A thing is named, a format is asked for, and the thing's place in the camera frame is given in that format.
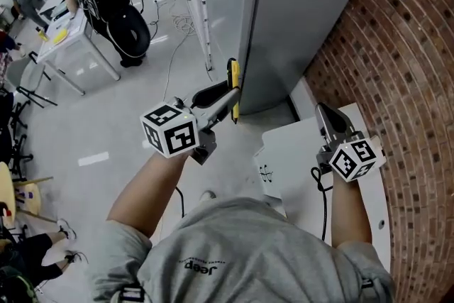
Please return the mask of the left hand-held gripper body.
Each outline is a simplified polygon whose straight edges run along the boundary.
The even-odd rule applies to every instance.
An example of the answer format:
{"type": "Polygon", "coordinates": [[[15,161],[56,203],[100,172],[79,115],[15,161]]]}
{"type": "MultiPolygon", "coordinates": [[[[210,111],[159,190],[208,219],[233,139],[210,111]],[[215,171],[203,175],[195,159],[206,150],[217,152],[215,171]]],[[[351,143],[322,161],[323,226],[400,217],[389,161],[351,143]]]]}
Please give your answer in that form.
{"type": "Polygon", "coordinates": [[[216,123],[218,102],[199,103],[196,97],[162,101],[140,116],[148,143],[165,158],[190,152],[203,165],[217,148],[211,130],[216,123]]]}

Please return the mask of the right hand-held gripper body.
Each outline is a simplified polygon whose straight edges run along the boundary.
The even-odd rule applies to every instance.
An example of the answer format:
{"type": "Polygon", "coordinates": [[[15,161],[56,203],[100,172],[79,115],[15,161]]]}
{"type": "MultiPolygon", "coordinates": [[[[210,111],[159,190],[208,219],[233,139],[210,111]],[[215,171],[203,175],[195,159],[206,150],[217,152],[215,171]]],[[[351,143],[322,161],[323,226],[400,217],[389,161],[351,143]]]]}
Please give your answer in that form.
{"type": "Polygon", "coordinates": [[[365,177],[387,161],[380,138],[365,137],[360,131],[344,141],[326,143],[316,155],[316,160],[322,175],[334,172],[345,182],[365,177]]]}

